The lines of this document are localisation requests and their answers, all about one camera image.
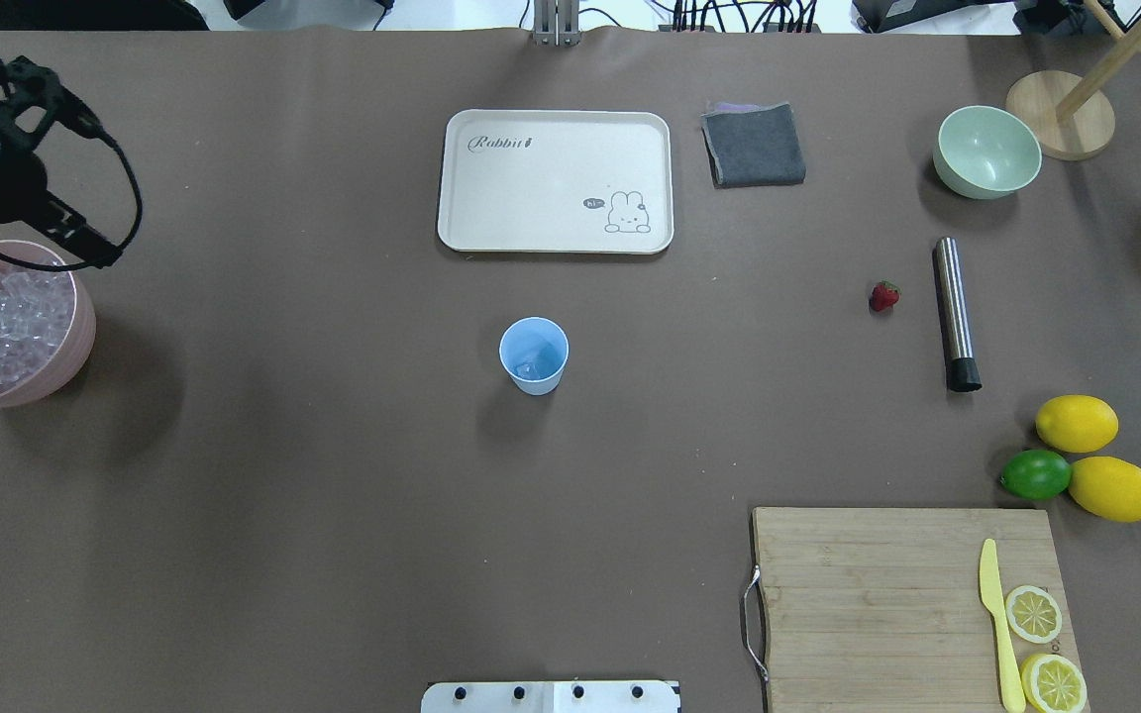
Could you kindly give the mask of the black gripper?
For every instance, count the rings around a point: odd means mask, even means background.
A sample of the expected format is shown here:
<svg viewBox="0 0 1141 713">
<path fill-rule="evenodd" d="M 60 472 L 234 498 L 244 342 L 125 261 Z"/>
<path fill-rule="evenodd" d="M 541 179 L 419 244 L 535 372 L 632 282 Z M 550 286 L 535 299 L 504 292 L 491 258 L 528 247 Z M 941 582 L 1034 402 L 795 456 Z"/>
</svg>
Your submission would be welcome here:
<svg viewBox="0 0 1141 713">
<path fill-rule="evenodd" d="M 25 55 L 0 58 L 0 222 L 26 222 L 75 256 L 81 266 L 112 266 L 124 245 L 92 229 L 86 218 L 49 191 L 37 148 L 51 125 L 103 141 L 123 156 L 92 110 L 63 86 L 52 68 Z"/>
</svg>

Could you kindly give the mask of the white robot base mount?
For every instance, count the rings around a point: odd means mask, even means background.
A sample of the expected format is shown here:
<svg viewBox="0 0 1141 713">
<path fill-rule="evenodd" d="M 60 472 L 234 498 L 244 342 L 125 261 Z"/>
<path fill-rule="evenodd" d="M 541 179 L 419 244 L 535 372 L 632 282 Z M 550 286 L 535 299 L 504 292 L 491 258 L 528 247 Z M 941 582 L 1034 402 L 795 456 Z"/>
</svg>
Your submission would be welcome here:
<svg viewBox="0 0 1141 713">
<path fill-rule="evenodd" d="M 680 712 L 677 681 L 590 678 L 438 682 L 427 687 L 421 712 Z"/>
</svg>

